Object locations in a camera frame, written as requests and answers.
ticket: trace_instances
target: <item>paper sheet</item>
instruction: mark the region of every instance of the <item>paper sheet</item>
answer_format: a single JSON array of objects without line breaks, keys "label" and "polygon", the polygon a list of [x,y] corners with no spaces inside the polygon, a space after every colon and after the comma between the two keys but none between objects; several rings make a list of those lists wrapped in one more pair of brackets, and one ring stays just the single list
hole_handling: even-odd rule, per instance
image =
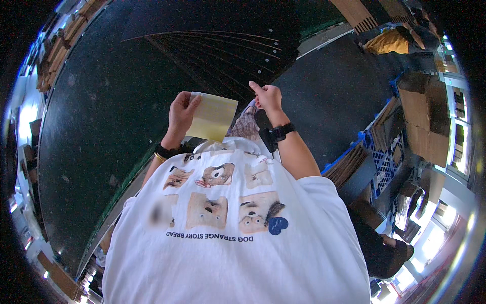
[{"label": "paper sheet", "polygon": [[186,136],[222,142],[235,116],[238,101],[199,92],[191,92],[191,101],[197,95],[202,97],[201,104]]}]

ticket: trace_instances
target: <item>blue heart logo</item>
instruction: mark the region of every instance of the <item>blue heart logo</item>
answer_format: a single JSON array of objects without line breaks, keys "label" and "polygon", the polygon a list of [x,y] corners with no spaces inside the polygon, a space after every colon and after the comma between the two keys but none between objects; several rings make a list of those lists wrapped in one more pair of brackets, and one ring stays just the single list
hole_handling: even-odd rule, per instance
[{"label": "blue heart logo", "polygon": [[283,229],[287,229],[289,221],[283,217],[272,217],[268,223],[268,231],[272,235],[278,235]]}]

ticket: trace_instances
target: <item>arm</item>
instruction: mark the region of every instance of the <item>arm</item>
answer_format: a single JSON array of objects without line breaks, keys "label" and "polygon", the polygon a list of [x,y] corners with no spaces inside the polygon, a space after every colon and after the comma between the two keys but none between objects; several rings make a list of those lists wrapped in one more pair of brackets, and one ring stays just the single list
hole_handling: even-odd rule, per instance
[{"label": "arm", "polygon": [[[186,136],[187,130],[191,127],[194,112],[196,111],[197,106],[201,103],[201,96],[196,96],[189,102],[190,97],[191,92],[182,91],[171,103],[171,108],[169,110],[169,128],[167,129],[164,139],[160,142],[160,145],[166,150],[177,149],[184,139],[184,136]],[[147,171],[147,175],[145,175],[145,178],[143,179],[142,188],[164,161],[165,159],[160,159],[158,155],[154,156],[149,170]]]},{"label": "arm", "polygon": [[417,34],[416,31],[413,30],[413,28],[408,24],[408,22],[404,22],[401,25],[408,30],[408,32],[410,33],[410,35],[412,35],[412,38],[415,40],[418,46],[424,50],[425,45],[422,41],[422,38],[420,38],[420,36]]},{"label": "arm", "polygon": [[413,29],[409,30],[410,35],[412,35],[412,38],[415,40],[415,42],[420,46],[421,49],[425,49],[425,45],[422,41],[422,38],[414,31]]},{"label": "arm", "polygon": [[[282,95],[275,86],[264,86],[250,81],[250,87],[255,91],[256,106],[265,110],[272,127],[286,125],[290,122],[282,110]],[[282,165],[297,180],[308,176],[321,176],[312,153],[297,131],[290,132],[286,138],[278,142],[278,151]]]},{"label": "arm", "polygon": [[384,244],[390,245],[393,248],[395,248],[395,246],[397,245],[397,240],[395,240],[394,238],[391,238],[391,237],[389,237],[389,236],[387,236],[386,234],[383,234],[383,233],[381,233],[380,236],[383,238]]}]

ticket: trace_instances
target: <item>dog print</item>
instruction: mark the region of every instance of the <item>dog print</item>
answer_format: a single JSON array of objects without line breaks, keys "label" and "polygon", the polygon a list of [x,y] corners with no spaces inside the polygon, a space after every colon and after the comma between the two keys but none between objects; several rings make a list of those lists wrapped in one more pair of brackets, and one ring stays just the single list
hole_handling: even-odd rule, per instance
[{"label": "dog print", "polygon": [[233,171],[235,165],[227,162],[219,167],[208,167],[204,169],[201,180],[196,181],[196,185],[203,188],[211,188],[211,186],[230,185],[233,180]]},{"label": "dog print", "polygon": [[268,165],[265,161],[259,162],[254,167],[246,163],[244,165],[244,174],[246,179],[246,187],[248,189],[273,184],[272,175],[270,174]]},{"label": "dog print", "polygon": [[192,192],[187,206],[186,229],[196,226],[226,227],[228,200],[226,197],[208,199],[205,194]]},{"label": "dog print", "polygon": [[192,154],[192,153],[186,153],[186,156],[184,157],[184,164],[187,164],[188,162],[192,161],[192,160],[200,160],[201,159],[201,153],[196,153],[196,154]]},{"label": "dog print", "polygon": [[174,227],[175,220],[172,217],[172,206],[177,204],[178,199],[178,194],[169,194],[157,200],[149,212],[148,221],[150,226],[161,230]]},{"label": "dog print", "polygon": [[245,155],[245,156],[248,156],[248,157],[250,157],[250,158],[256,158],[256,159],[257,159],[258,157],[260,157],[260,155],[261,155],[261,154],[257,154],[257,153],[253,153],[253,152],[246,152],[246,151],[245,151],[245,152],[244,152],[244,155]]},{"label": "dog print", "polygon": [[167,180],[164,183],[164,188],[162,188],[162,190],[165,190],[165,188],[167,187],[180,188],[194,172],[194,169],[186,172],[185,170],[181,170],[175,166],[172,166],[169,172],[171,172],[171,174],[169,175],[169,177],[167,177]]},{"label": "dog print", "polygon": [[272,218],[285,208],[276,191],[240,197],[239,228],[243,233],[268,231]]}]

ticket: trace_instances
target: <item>black floor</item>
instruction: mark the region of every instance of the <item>black floor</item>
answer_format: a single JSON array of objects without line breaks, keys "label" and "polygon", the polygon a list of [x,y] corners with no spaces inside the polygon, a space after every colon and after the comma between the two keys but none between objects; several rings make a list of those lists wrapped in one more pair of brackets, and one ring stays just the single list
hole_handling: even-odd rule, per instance
[{"label": "black floor", "polygon": [[296,61],[273,85],[319,168],[338,158],[392,96],[404,69],[430,71],[429,56],[361,54],[348,34]]},{"label": "black floor", "polygon": [[[163,136],[168,96],[202,90],[145,40],[120,44],[129,13],[107,10],[88,28],[43,122],[42,213],[52,248],[62,251],[61,264],[73,276],[100,219]],[[321,169],[385,105],[391,79],[407,67],[434,65],[423,57],[362,55],[353,39],[349,34],[309,53],[273,83]]]}]

